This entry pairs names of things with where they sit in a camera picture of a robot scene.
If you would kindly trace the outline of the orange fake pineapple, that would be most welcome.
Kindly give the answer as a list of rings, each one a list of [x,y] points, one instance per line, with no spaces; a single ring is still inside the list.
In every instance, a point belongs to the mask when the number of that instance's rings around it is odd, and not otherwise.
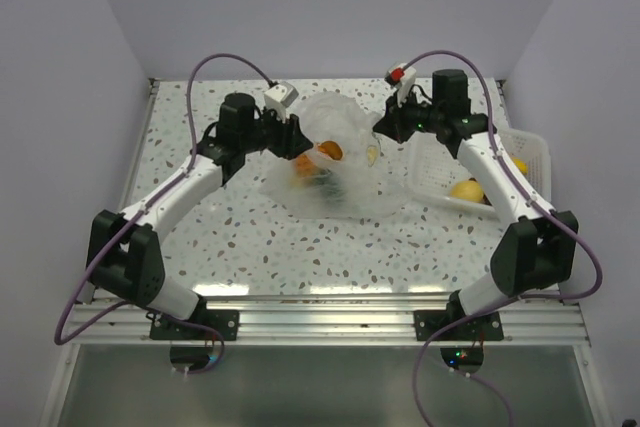
[[[331,160],[318,151],[308,151],[292,161],[293,185],[316,194],[325,203],[343,201],[344,187],[335,168],[339,161]]]

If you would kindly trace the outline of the brown fake kiwi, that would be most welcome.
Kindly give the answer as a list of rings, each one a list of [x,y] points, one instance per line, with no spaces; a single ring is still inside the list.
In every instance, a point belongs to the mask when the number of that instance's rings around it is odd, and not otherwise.
[[[339,144],[331,140],[319,143],[317,145],[317,151],[323,156],[334,161],[341,161],[344,156]]]

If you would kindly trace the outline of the clear printed plastic bag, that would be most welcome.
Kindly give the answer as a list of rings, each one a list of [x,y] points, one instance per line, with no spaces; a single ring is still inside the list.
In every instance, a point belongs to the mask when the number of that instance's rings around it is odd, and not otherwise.
[[[400,210],[408,194],[383,165],[382,115],[336,92],[312,95],[297,112],[312,147],[293,160],[278,159],[261,192],[296,218],[378,218]]]

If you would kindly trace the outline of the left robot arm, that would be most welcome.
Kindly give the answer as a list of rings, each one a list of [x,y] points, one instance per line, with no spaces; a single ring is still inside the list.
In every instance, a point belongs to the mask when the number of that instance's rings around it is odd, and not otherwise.
[[[217,120],[166,181],[121,212],[105,210],[94,218],[89,282],[161,315],[185,339],[213,331],[204,298],[166,274],[161,245],[197,204],[244,167],[248,155],[268,150],[292,160],[311,148],[298,116],[287,111],[297,96],[288,84],[268,89],[262,107],[249,94],[226,95]]]

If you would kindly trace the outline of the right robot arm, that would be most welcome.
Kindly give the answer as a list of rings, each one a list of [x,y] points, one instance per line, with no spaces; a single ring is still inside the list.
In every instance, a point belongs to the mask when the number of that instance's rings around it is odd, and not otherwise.
[[[432,76],[432,93],[421,101],[413,90],[416,71],[400,64],[385,77],[394,89],[374,132],[398,143],[415,133],[436,137],[479,182],[506,229],[489,262],[489,273],[452,295],[445,326],[468,339],[481,317],[500,303],[566,281],[572,272],[578,222],[557,211],[528,183],[503,147],[493,122],[471,110],[468,78],[444,69]]]

